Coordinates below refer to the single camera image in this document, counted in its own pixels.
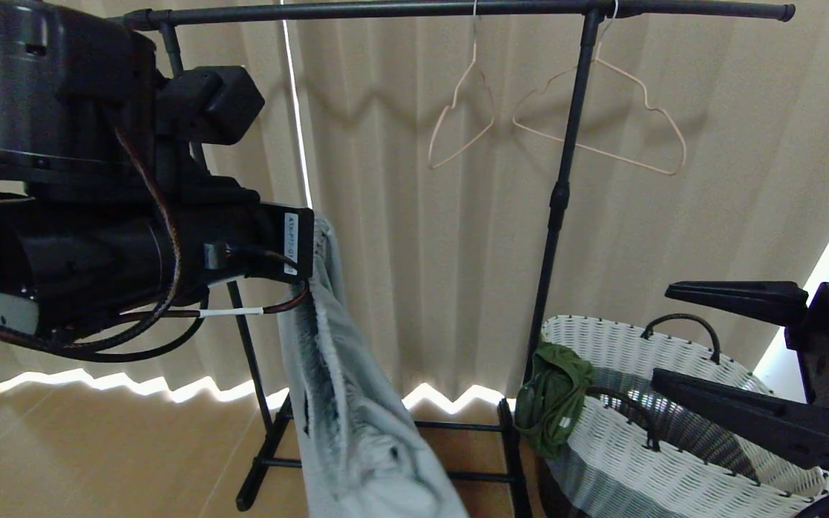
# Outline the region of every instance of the clothes hanger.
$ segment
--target clothes hanger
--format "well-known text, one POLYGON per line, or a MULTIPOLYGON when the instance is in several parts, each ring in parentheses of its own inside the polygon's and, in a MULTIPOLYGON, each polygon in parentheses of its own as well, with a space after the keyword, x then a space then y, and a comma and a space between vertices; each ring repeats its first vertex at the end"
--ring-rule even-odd
MULTIPOLYGON (((632 160, 632 158, 620 157, 619 155, 610 153, 609 151, 597 150, 595 147, 590 147, 589 145, 580 143, 576 143, 575 145, 577 147, 582 148, 582 150, 593 151, 594 153, 599 153, 605 157, 613 158, 613 160, 622 161, 627 164, 632 164, 634 166, 638 166, 641 168, 647 168, 647 170, 655 171, 655 173, 661 173, 666 174, 668 176, 672 176, 674 174, 680 173, 680 170, 682 170, 682 168, 684 168, 684 165, 687 164, 687 139, 684 139, 684 135, 680 132, 680 128, 678 128, 676 122, 674 122, 674 118, 672 118, 671 115, 667 112, 667 109, 657 106, 651 106, 651 103, 648 102, 648 87, 645 86, 645 83, 643 83, 641 79, 636 78, 632 75, 632 73, 628 73, 625 70, 618 68, 618 66, 616 65, 612 65, 611 63, 599 59, 599 49, 601 49, 601 46, 603 46, 603 38, 606 36, 606 32, 610 28, 612 20, 616 19, 616 13, 618 12, 619 0, 615 0, 615 9, 613 9, 612 11, 612 17, 609 18, 609 21, 607 21, 606 25, 603 27, 603 33, 601 34, 601 37, 599 37, 599 42, 597 42, 597 48, 594 51, 593 56, 593 63, 599 63, 600 65, 603 65, 605 68, 609 68, 613 72, 619 73, 620 76, 624 76, 624 78, 634 81, 636 85, 639 85, 641 87, 642 93, 644 94, 645 109, 647 109, 649 112, 659 112, 659 114, 664 115, 664 117, 667 119, 667 122, 670 122, 671 128, 674 128, 674 132, 675 134, 677 134, 677 139, 680 140, 680 163, 677 164, 677 167, 673 171, 668 171, 665 170, 665 168, 658 168, 649 164, 645 164, 644 162, 640 162, 638 160, 632 160)), ((511 119, 511 122, 513 122, 513 124, 516 125, 516 127, 519 127, 520 129, 526 130, 528 132, 532 132, 533 134, 540 135, 540 137, 546 137, 555 140, 556 142, 565 142, 565 139, 563 138, 554 137, 553 135, 546 134, 546 132, 541 132, 539 130, 526 127, 526 125, 520 124, 520 122, 517 121, 517 109, 520 108, 520 105, 523 104, 523 102, 526 101, 526 99, 529 99, 534 95, 542 96, 543 94, 545 94, 546 91, 548 91, 549 89, 549 85, 551 85, 553 81, 561 78, 561 76, 566 75, 566 73, 574 72, 576 69, 578 69, 578 66, 573 66, 573 68, 569 68, 564 72, 559 72, 556 75, 552 76, 552 78, 549 78, 549 80, 545 82, 543 91, 533 89, 533 91, 527 93, 527 95, 525 95, 523 99, 520 99, 520 102, 517 102, 517 105, 514 106, 513 118, 511 119)))
POLYGON ((477 29, 477 26, 475 26, 475 20, 478 17, 477 13, 478 13, 478 0, 474 0, 474 2, 473 2, 473 19, 471 19, 471 22, 473 22, 473 59, 471 59, 471 62, 469 63, 469 66, 467 66, 465 72, 463 72, 463 75, 460 77, 460 80, 458 80, 458 82, 456 83, 456 88, 453 89, 453 101, 450 104, 448 104, 446 107, 443 108, 443 112, 440 112, 440 118, 437 119, 437 124, 434 124, 434 132, 433 132, 433 134, 431 134, 430 144, 427 146, 427 166, 432 171, 435 170, 436 168, 439 168, 439 167, 443 166, 443 164, 447 163, 448 161, 453 160, 454 158, 460 156, 460 154, 463 153, 463 151, 467 150, 470 147, 470 145, 475 144, 475 142, 477 142, 478 139, 481 138, 482 135, 486 134, 488 132, 488 130, 490 130, 491 127, 494 126, 494 96, 491 95, 491 86, 488 86, 488 83, 486 82, 486 78, 484 77, 484 72, 481 71, 481 66, 479 66, 478 63, 477 63, 477 61, 478 61, 477 60, 477 58, 478 58, 478 29, 477 29), (448 156, 447 158, 444 158, 444 160, 441 160, 440 163, 434 164, 434 141, 437 140, 437 133, 438 133, 438 131, 440 131, 440 127, 443 124, 443 119, 446 118, 447 113, 453 111, 454 109, 456 109, 456 102, 458 100, 458 95, 460 95, 460 86, 463 85, 463 82, 465 81, 466 76, 469 76, 469 73, 471 72, 471 69, 473 69, 473 68, 475 68, 475 70, 478 72, 478 75, 481 78, 481 82, 479 83, 479 85, 488 94, 488 101, 491 102, 491 112, 492 112, 491 121, 488 122, 488 125, 486 127, 484 127, 484 129, 482 131, 478 132, 478 134, 475 135, 475 137, 473 137, 473 139, 471 139, 468 143, 466 143, 466 145, 461 147, 459 151, 456 151, 454 154, 448 156))

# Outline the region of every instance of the white label sticker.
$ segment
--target white label sticker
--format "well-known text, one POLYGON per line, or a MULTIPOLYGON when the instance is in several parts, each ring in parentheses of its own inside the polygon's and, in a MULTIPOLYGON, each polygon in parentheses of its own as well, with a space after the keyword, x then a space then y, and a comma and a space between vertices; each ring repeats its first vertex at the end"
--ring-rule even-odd
MULTIPOLYGON (((284 215, 284 255, 299 262, 299 214, 295 212, 284 215)), ((284 273, 295 276, 298 272, 293 266, 284 265, 284 273)))

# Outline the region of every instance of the green cloth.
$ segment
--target green cloth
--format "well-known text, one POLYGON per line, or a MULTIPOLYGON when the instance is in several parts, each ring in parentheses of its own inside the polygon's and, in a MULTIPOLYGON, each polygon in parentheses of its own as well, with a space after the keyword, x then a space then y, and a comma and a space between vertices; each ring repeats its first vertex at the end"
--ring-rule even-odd
POLYGON ((593 365, 565 345, 542 342, 533 376, 517 393, 514 425, 539 455, 554 459, 584 410, 593 365))

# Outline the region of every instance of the laundry basket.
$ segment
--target laundry basket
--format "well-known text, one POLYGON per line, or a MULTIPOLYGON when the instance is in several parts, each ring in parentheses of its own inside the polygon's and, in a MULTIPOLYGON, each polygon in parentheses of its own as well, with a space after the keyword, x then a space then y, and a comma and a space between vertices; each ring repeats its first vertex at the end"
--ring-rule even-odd
POLYGON ((639 412, 618 398, 588 397, 556 459, 547 461, 563 494, 591 518, 787 518, 825 494, 819 468, 798 468, 671 402, 651 388, 654 368, 772 394, 747 368, 721 354, 717 335, 693 315, 668 315, 646 328, 563 315, 543 340, 565 345, 595 367, 594 385, 624 394, 651 414, 661 449, 645 447, 639 412), (655 335, 659 322, 701 322, 713 347, 655 335))

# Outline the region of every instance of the curtain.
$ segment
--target curtain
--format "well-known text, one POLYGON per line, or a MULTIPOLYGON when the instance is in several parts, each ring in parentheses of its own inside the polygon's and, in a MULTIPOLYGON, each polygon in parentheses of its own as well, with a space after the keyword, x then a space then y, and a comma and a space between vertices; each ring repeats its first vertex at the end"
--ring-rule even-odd
MULTIPOLYGON (((150 2, 152 9, 200 6, 150 2)), ((76 2, 95 14, 140 2, 76 2)), ((316 211, 335 224, 350 312, 403 394, 423 381, 455 398, 481 384, 520 382, 539 279, 548 200, 561 145, 517 130, 514 106, 575 65, 581 17, 481 17, 478 63, 438 132, 435 161, 488 124, 473 147, 435 171, 434 123, 471 59, 471 20, 373 19, 287 23, 299 121, 280 23, 180 27, 184 65, 243 63, 267 105, 234 147, 207 147, 213 171, 262 197, 305 204, 299 137, 316 211)), ((159 44, 159 61, 168 73, 159 44)), ((634 73, 687 138, 687 166, 665 177, 576 152, 546 316, 589 314, 644 324, 701 314, 723 350, 753 365, 774 328, 663 297, 677 280, 802 282, 829 238, 829 3, 800 2, 789 23, 648 14, 612 24, 602 58, 634 73)), ((572 73, 520 107, 523 124, 562 135, 572 73)), ((645 111, 638 87, 597 66, 579 142, 662 168, 679 159, 674 133, 645 111)), ((246 304, 283 295, 241 281, 246 304)), ((227 307, 214 291, 211 307, 227 307)), ((273 319, 250 319, 267 391, 283 386, 273 319)), ((130 348, 159 345, 186 324, 161 322, 130 348)), ((707 339, 688 324, 662 332, 707 339)), ((0 380, 76 362, 0 345, 0 380)), ((248 379, 235 323, 208 320, 191 344, 142 364, 90 365, 172 388, 213 376, 248 379)))

